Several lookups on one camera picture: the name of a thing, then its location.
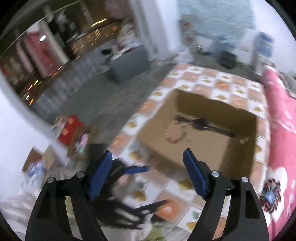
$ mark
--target blue flower center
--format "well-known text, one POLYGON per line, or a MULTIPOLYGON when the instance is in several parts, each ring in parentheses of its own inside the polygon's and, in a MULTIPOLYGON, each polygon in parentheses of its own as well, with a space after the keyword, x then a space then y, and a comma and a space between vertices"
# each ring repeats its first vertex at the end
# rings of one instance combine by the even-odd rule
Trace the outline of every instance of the blue flower center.
POLYGON ((273 203, 274 199, 275 199, 275 195, 272 191, 268 191, 266 194, 265 194, 265 198, 266 200, 269 202, 269 204, 273 203))

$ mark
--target silver bolt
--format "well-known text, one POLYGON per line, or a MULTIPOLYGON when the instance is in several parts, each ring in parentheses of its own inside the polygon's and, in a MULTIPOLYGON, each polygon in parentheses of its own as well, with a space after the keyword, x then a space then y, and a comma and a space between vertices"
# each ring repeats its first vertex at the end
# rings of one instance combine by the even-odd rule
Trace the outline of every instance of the silver bolt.
POLYGON ((49 177, 49 178, 47 179, 47 182, 48 182, 48 183, 53 183, 53 182, 54 182, 54 177, 49 177))
POLYGON ((76 176, 78 178, 82 178, 84 176, 84 172, 77 172, 76 176))
POLYGON ((212 171, 212 176, 213 177, 219 177, 220 176, 220 173, 217 172, 217 171, 212 171))
POLYGON ((243 181, 244 183, 247 183, 247 182, 249 181, 249 179, 248 179, 247 177, 242 177, 242 181, 243 181))

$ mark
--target white wall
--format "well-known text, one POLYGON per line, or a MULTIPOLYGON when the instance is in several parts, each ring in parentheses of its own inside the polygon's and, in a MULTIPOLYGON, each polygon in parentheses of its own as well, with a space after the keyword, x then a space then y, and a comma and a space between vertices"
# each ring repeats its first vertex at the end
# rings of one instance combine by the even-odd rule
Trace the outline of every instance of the white wall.
MULTIPOLYGON (((180 15, 177 8, 177 0, 155 0, 161 19, 164 24, 164 34, 171 52, 182 45, 178 20, 180 15)), ((296 41, 288 27, 278 13, 265 0, 251 0, 251 7, 255 14, 255 30, 248 29, 240 46, 234 50, 238 60, 250 63, 253 51, 253 40, 258 32, 265 32, 275 39, 273 61, 276 69, 283 72, 293 71, 296 67, 296 41)), ((198 43, 204 49, 211 45, 212 40, 198 37, 198 43)))
POLYGON ((67 149, 47 123, 18 98, 0 71, 0 200, 16 194, 24 178, 22 168, 32 147, 43 153, 50 144, 63 163, 67 149))

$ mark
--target pink blanket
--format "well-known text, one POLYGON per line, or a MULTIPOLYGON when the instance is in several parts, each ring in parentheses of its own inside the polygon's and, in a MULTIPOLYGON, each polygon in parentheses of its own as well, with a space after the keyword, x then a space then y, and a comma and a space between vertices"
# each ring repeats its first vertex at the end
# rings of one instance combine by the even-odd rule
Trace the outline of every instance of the pink blanket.
POLYGON ((269 239, 272 240, 286 224, 296 206, 296 100, 288 96, 273 68, 269 67, 264 71, 261 82, 265 87, 271 128, 267 179, 270 179, 270 183, 280 182, 277 208, 273 212, 268 211, 268 208, 264 211, 269 239))

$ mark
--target floor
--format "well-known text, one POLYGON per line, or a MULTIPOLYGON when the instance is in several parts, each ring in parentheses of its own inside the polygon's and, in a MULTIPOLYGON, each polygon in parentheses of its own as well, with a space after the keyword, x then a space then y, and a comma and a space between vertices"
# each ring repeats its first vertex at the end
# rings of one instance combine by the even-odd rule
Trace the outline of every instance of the floor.
MULTIPOLYGON (((249 66, 243 64, 226 69, 215 58, 201 55, 196 55, 192 64, 256 80, 249 66)), ((98 129, 97 143, 108 145, 174 65, 170 61, 154 61, 149 71, 124 83, 113 82, 96 73, 51 119, 58 115, 75 114, 85 124, 98 129)))

